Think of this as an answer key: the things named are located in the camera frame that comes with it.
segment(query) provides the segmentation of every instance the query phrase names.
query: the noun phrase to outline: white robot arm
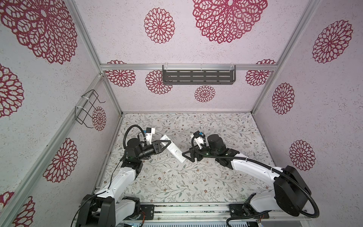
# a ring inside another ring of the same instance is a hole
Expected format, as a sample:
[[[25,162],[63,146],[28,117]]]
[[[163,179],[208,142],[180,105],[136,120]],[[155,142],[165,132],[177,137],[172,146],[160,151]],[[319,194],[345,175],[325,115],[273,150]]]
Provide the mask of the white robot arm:
[[[203,133],[197,131],[191,137],[192,148],[184,152],[183,156],[189,153],[190,157],[185,157],[192,162],[195,161],[195,157],[198,161],[203,157],[215,158],[222,166],[247,173],[273,187],[273,190],[251,195],[243,204],[243,216],[253,216],[271,210],[283,210],[292,216],[298,216],[300,213],[311,218],[319,216],[319,209],[310,196],[311,191],[295,168],[272,167],[249,159],[239,151],[227,148],[217,134],[208,136],[209,146],[205,143]],[[302,210],[307,200],[312,203],[314,214],[308,214]]]
[[[132,127],[137,127],[142,131],[144,141],[140,141],[139,137],[132,138],[127,142],[126,146],[127,133]],[[96,219],[93,222],[97,222],[98,226],[114,227],[126,217],[137,218],[140,215],[141,205],[139,198],[127,196],[120,201],[118,199],[126,187],[132,184],[141,172],[142,160],[159,154],[165,149],[176,157],[178,157],[179,153],[181,156],[182,153],[166,135],[161,140],[151,141],[154,133],[154,128],[147,128],[145,136],[144,131],[137,125],[132,125],[126,131],[123,140],[125,155],[120,160],[122,165],[118,174],[95,195],[86,195],[83,198],[83,205],[79,210],[76,227],[91,226],[91,219]]]
[[[126,187],[129,186],[136,178],[136,170],[131,167],[122,167],[117,176],[108,183],[103,189],[99,190],[99,198],[114,198],[115,201],[122,195]],[[137,201],[131,199],[122,199],[115,203],[116,224],[120,223],[126,217],[132,215],[135,211]]]

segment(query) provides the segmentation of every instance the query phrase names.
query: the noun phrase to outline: white plastic clip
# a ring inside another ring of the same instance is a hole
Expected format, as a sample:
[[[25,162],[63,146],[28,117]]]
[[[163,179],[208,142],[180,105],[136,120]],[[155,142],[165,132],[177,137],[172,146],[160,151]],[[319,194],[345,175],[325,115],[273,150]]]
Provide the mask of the white plastic clip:
[[[85,108],[83,108],[83,107],[81,107],[81,106],[76,106],[76,107],[82,108],[82,109],[84,109],[84,110],[86,111],[86,109],[85,109]]]

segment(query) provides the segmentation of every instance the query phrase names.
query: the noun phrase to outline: red mandala pattern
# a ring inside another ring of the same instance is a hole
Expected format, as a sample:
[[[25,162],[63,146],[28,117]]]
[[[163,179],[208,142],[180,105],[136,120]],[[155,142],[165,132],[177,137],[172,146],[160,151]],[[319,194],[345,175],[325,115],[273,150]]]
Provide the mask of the red mandala pattern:
[[[59,148],[52,162],[43,173],[45,179],[53,183],[65,180],[77,164],[77,153],[77,146],[74,141],[66,138],[63,146]]]
[[[155,43],[166,43],[175,31],[174,21],[169,12],[154,8],[149,11],[144,20],[147,36]]]
[[[257,62],[257,64],[275,64],[276,62],[271,59],[264,59]],[[253,86],[264,84],[269,77],[271,71],[269,70],[249,70],[246,74],[246,81]]]
[[[7,191],[4,194],[0,195],[0,212],[2,209],[4,209],[5,205],[8,203],[13,194],[14,192]]]
[[[33,223],[33,217],[35,214],[35,202],[33,201],[33,197],[29,196],[27,203],[23,205],[20,213],[16,216],[13,221],[12,227],[29,227]]]
[[[288,83],[282,83],[275,89],[272,95],[272,107],[278,114],[290,111],[294,103],[294,89]]]
[[[210,41],[232,42],[251,31],[267,0],[193,0],[196,26]]]
[[[106,113],[102,107],[98,106],[92,113],[92,123],[97,131],[102,131],[106,126]]]
[[[75,55],[76,28],[62,0],[0,0],[0,15],[36,57],[63,64]]]
[[[150,72],[146,76],[145,83],[149,90],[155,94],[168,93],[173,87],[173,85],[165,85],[163,83],[163,74],[160,70],[154,70]]]
[[[319,63],[336,59],[352,39],[352,25],[340,20],[330,24],[319,35],[313,46],[313,58]]]
[[[0,64],[0,118],[17,112],[24,100],[24,90],[18,77]]]
[[[211,101],[214,98],[214,95],[216,94],[216,91],[213,87],[208,85],[203,85],[197,90],[195,90],[194,97],[199,102],[208,102]]]
[[[108,64],[126,64],[123,61],[112,60]],[[135,72],[133,70],[108,70],[105,71],[108,79],[120,87],[131,86],[135,82]]]
[[[309,170],[315,164],[315,153],[306,141],[296,140],[290,147],[290,158],[300,170]]]

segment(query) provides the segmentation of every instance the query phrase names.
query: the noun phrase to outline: black cable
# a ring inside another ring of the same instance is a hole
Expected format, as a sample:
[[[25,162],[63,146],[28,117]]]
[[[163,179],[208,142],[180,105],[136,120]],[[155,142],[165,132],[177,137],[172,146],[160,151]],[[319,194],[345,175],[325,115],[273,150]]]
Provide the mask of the black cable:
[[[227,221],[226,221],[226,224],[227,224],[227,226],[228,226],[228,227],[232,227],[232,226],[229,224],[229,221],[232,221],[232,220],[242,220],[242,219],[255,218],[255,217],[257,217],[257,216],[261,216],[261,215],[263,215],[263,214],[266,214],[266,213],[268,213],[268,212],[270,212],[270,211],[271,211],[271,210],[265,210],[265,211],[263,211],[263,212],[261,212],[261,213],[258,213],[258,214],[256,214],[256,215],[250,215],[250,216],[246,216],[246,217],[228,218],[228,219],[227,219]]]
[[[310,201],[310,203],[312,204],[313,208],[314,208],[314,213],[313,214],[309,214],[309,213],[306,213],[304,211],[300,211],[301,214],[309,217],[309,218],[317,218],[319,217],[319,208],[318,208],[318,205],[316,204],[316,202],[314,201],[314,199],[311,197],[311,195],[305,190],[305,188],[303,188],[301,185],[299,185],[299,183],[297,183],[294,179],[292,179],[291,177],[289,177],[288,175],[274,169],[273,167],[269,166],[269,165],[266,165],[262,162],[259,162],[259,161],[256,161],[256,160],[253,160],[253,159],[249,159],[249,158],[243,158],[243,157],[231,157],[231,156],[215,156],[215,155],[208,155],[208,154],[203,154],[202,152],[200,152],[195,146],[194,146],[194,139],[195,138],[198,138],[198,137],[202,137],[202,138],[205,138],[205,135],[195,135],[193,136],[192,138],[192,148],[195,152],[197,152],[198,154],[204,156],[204,157],[208,157],[208,158],[223,158],[223,159],[239,159],[239,160],[244,160],[244,161],[248,161],[248,162],[253,162],[253,163],[256,163],[260,166],[263,166],[265,167],[266,169],[268,170],[271,170],[275,173],[277,173],[278,175],[280,175],[282,178],[284,178],[285,180],[291,182],[294,186],[296,186],[297,188],[299,188],[300,191],[302,191],[302,193],[307,197],[307,199]]]
[[[118,162],[118,164],[117,164],[117,166],[116,166],[116,168],[114,169],[114,171],[112,172],[112,174],[111,174],[111,179],[110,179],[110,185],[109,185],[109,187],[107,188],[107,189],[110,189],[110,186],[111,186],[111,183],[112,183],[112,175],[113,175],[113,173],[115,172],[115,170],[117,169],[117,167],[118,167],[118,165],[120,164],[120,162],[121,162],[121,160],[122,160],[122,158],[120,159],[120,161]],[[107,192],[107,190],[106,191],[104,191],[104,192],[101,192],[101,193],[98,193],[98,194],[94,194],[93,196],[91,196],[90,198],[88,198],[80,207],[79,207],[79,209],[77,210],[77,212],[76,212],[76,214],[74,215],[74,217],[73,217],[73,219],[72,219],[72,222],[71,222],[71,224],[70,224],[70,227],[72,227],[72,224],[73,224],[73,222],[74,222],[74,219],[76,218],[76,216],[77,216],[77,213],[79,212],[79,210],[82,208],[82,206],[88,201],[88,200],[90,200],[90,199],[92,199],[92,198],[94,198],[94,197],[96,197],[96,196],[98,196],[98,195],[100,195],[100,194],[102,194],[102,193],[105,193],[105,192]]]
[[[140,131],[141,131],[141,133],[142,133],[142,135],[143,135],[143,137],[144,137],[144,142],[145,142],[145,144],[146,144],[146,136],[145,136],[145,133],[144,133],[144,130],[142,130],[142,128],[140,127],[140,126],[138,126],[138,125],[131,125],[127,130],[126,130],[126,132],[125,132],[125,135],[123,136],[123,141],[122,141],[122,145],[123,145],[123,149],[125,150],[124,151],[124,153],[123,153],[123,156],[122,156],[122,158],[121,158],[121,161],[123,161],[125,158],[126,158],[126,138],[127,138],[127,135],[128,135],[128,133],[129,133],[129,131],[132,129],[132,128],[134,128],[134,127],[137,127],[138,129],[140,129]]]
[[[122,158],[120,159],[120,161],[118,162],[118,164],[117,164],[116,168],[114,169],[114,171],[113,171],[113,172],[112,172],[112,174],[111,174],[110,184],[109,184],[109,186],[108,186],[108,188],[107,188],[107,189],[110,189],[111,182],[112,182],[112,176],[113,176],[113,173],[114,173],[114,172],[115,172],[115,170],[117,169],[118,165],[121,163],[121,160],[122,160]]]

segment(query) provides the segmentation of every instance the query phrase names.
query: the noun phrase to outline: table surface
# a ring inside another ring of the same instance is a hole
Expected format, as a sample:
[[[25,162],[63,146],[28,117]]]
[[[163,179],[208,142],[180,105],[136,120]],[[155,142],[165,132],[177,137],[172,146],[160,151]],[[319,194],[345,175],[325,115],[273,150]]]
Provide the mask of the table surface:
[[[274,165],[252,115],[248,113],[159,113],[125,114],[117,142],[105,171],[102,187],[108,183],[123,155],[122,140],[127,128],[137,124],[156,128],[153,140],[166,134],[182,152],[191,147],[190,135],[218,134],[228,148],[249,158]],[[127,139],[139,133],[134,128]],[[180,164],[168,151],[143,160],[143,168],[123,196],[141,202],[243,202],[251,193],[272,190],[264,182],[240,171],[221,166],[212,158]]]

